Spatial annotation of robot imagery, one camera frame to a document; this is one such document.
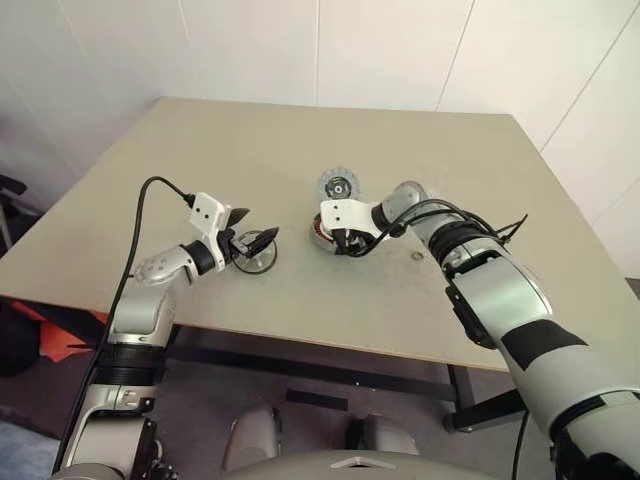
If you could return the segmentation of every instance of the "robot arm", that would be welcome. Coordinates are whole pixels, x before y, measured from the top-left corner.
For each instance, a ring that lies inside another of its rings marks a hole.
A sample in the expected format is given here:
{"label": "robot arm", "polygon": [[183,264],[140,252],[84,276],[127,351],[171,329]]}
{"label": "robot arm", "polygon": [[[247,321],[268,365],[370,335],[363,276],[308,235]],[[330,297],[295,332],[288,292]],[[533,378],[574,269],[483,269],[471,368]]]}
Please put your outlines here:
{"label": "robot arm", "polygon": [[177,478],[170,467],[155,463],[156,425],[145,417],[164,377],[177,302],[199,277],[221,272],[237,257],[256,256],[278,233],[265,230],[245,244],[231,227],[247,209],[232,209],[205,193],[190,204],[189,221],[201,238],[143,261],[127,279],[71,434],[61,442],[55,479],[113,473],[126,479]]}
{"label": "robot arm", "polygon": [[369,235],[400,236],[410,226],[441,267],[467,336],[504,357],[531,416],[553,442],[563,474],[587,478],[581,475],[602,468],[609,478],[638,475],[640,389],[554,322],[536,279],[498,238],[468,212],[447,205],[405,182],[380,203],[323,201],[320,227],[334,253],[358,257],[375,246]]}

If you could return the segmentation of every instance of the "white wall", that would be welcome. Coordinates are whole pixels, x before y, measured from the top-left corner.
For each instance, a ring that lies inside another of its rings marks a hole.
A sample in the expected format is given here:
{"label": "white wall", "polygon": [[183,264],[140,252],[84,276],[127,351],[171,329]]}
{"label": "white wall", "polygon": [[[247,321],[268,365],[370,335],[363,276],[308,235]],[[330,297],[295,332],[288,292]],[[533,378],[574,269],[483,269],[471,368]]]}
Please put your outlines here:
{"label": "white wall", "polygon": [[507,112],[640,277],[639,49],[638,0],[2,0],[0,169],[51,205],[160,95]]}

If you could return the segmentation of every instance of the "black metal frame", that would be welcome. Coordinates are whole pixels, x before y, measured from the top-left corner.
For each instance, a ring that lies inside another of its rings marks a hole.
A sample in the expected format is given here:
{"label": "black metal frame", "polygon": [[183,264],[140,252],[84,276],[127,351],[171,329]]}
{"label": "black metal frame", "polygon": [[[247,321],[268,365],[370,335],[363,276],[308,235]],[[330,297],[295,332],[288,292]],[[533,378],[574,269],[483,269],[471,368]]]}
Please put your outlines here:
{"label": "black metal frame", "polygon": [[343,385],[411,393],[433,400],[452,402],[455,405],[455,411],[443,418],[444,426],[450,432],[470,433],[481,428],[513,421],[520,418],[519,413],[525,409],[522,398],[516,390],[510,390],[476,403],[469,372],[466,367],[462,366],[447,365],[449,383],[429,382],[315,363],[176,344],[175,339],[183,328],[203,330],[197,327],[174,326],[167,347],[169,358],[322,380]]}

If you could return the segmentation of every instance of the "floor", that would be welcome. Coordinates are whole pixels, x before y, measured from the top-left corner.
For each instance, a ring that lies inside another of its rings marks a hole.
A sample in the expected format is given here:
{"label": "floor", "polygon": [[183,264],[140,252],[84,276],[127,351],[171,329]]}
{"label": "floor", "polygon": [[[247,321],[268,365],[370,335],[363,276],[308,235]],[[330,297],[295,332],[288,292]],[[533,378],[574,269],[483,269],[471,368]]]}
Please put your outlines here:
{"label": "floor", "polygon": [[[640,297],[640,282],[634,282],[632,288]],[[178,342],[416,379],[446,381],[447,378],[442,365],[252,336],[222,332],[194,336],[187,330]],[[48,436],[59,436],[86,363],[86,355],[76,355],[59,364],[41,359],[19,376],[0,377],[0,419]],[[470,370],[470,375],[476,400],[513,387],[510,376],[505,373]],[[349,410],[287,402],[287,389],[346,398]],[[349,419],[380,413],[403,425],[414,436],[425,457],[499,479],[510,478],[519,422],[471,434],[449,434],[441,425],[443,414],[451,409],[451,405],[444,402],[178,361],[169,362],[169,374],[153,412],[165,444],[166,459],[181,472],[183,479],[216,478],[233,419],[260,402],[270,403],[281,412],[285,454],[339,448]],[[519,478],[553,479],[548,455],[547,442],[531,422]]]}

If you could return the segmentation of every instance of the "table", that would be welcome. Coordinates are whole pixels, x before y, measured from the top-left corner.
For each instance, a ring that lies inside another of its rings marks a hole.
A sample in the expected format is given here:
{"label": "table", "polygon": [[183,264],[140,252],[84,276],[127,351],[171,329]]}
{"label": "table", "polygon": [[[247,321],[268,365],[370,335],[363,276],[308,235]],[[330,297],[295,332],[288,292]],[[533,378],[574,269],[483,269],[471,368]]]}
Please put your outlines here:
{"label": "table", "polygon": [[[107,311],[139,187],[162,175],[250,208],[239,231],[280,227],[271,271],[204,277],[178,323],[505,370],[465,337],[435,262],[412,258],[423,250],[412,234],[362,259],[312,244],[316,181],[334,166],[356,173],[365,201],[412,179],[495,226],[529,213],[509,249],[538,276],[556,320],[640,378],[639,304],[509,115],[161,99],[0,261],[0,295]],[[187,218],[172,192],[152,187],[137,259],[194,238]]]}

